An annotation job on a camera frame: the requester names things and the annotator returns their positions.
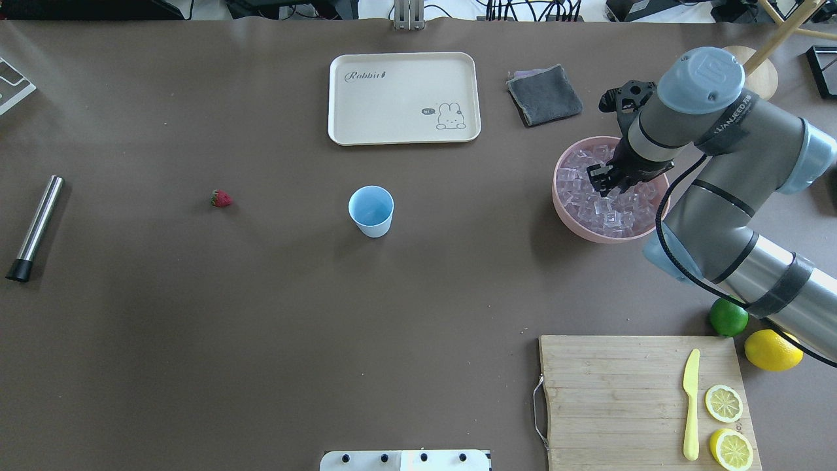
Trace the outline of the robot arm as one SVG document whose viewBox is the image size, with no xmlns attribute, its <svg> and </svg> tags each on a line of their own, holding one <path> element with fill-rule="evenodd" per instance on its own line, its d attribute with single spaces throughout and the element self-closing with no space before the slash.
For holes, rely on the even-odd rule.
<svg viewBox="0 0 837 471">
<path fill-rule="evenodd" d="M 605 109 L 618 110 L 622 99 L 632 110 L 619 117 L 615 153 L 588 168 L 601 196 L 661 176 L 687 147 L 702 152 L 696 178 L 657 217 L 646 259 L 729 298 L 834 366 L 834 278 L 749 225 L 772 194 L 804 190 L 834 164 L 834 138 L 745 88 L 741 63 L 715 47 L 685 52 L 657 83 L 610 90 Z"/>
</svg>

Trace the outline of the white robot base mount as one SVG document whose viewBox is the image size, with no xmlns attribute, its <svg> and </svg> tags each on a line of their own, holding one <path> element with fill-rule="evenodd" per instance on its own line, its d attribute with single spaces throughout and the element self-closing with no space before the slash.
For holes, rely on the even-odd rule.
<svg viewBox="0 0 837 471">
<path fill-rule="evenodd" d="M 489 451 L 466 449 L 402 449 L 332 451 L 320 470 L 492 470 Z"/>
</svg>

